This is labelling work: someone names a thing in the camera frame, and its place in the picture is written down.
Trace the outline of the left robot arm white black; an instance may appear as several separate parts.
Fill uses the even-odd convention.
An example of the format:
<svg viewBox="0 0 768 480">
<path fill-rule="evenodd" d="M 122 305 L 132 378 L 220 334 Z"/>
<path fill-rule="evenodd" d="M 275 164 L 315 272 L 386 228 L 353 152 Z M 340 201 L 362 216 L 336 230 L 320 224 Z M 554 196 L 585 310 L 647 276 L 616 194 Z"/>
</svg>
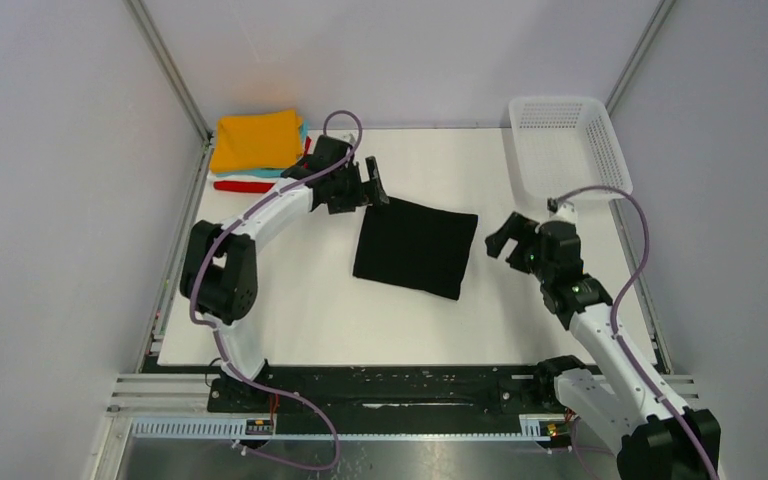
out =
<svg viewBox="0 0 768 480">
<path fill-rule="evenodd" d="M 282 230 L 326 206 L 329 214 L 386 205 L 377 160 L 355 158 L 355 145 L 325 134 L 312 153 L 285 169 L 246 211 L 221 223 L 198 221 L 190 230 L 179 291 L 190 302 L 190 320 L 208 327 L 222 370 L 236 379 L 232 398 L 248 411 L 269 401 L 259 377 L 267 359 L 253 320 L 259 291 L 258 255 Z"/>
</svg>

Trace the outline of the black t shirt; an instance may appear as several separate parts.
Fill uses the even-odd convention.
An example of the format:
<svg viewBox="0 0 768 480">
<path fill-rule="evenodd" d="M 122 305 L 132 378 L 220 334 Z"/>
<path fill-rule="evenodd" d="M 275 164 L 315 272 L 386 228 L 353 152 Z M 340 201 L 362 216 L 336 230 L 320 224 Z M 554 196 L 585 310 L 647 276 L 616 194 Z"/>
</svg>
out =
<svg viewBox="0 0 768 480">
<path fill-rule="evenodd" d="M 352 274 L 457 301 L 478 216 L 392 197 L 366 209 Z"/>
</svg>

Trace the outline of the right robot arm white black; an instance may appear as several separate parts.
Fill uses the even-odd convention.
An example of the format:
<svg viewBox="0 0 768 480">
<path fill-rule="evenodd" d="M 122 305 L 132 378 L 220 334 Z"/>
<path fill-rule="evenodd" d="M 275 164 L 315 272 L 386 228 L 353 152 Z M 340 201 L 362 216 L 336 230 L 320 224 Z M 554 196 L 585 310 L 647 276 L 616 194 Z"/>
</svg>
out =
<svg viewBox="0 0 768 480">
<path fill-rule="evenodd" d="M 581 239 L 561 212 L 540 223 L 512 213 L 486 240 L 508 265 L 534 276 L 547 310 L 590 354 L 603 381 L 574 356 L 539 363 L 533 386 L 543 410 L 571 410 L 614 454 L 623 479 L 718 478 L 721 428 L 711 411 L 692 408 L 626 334 L 618 302 L 584 270 Z"/>
</svg>

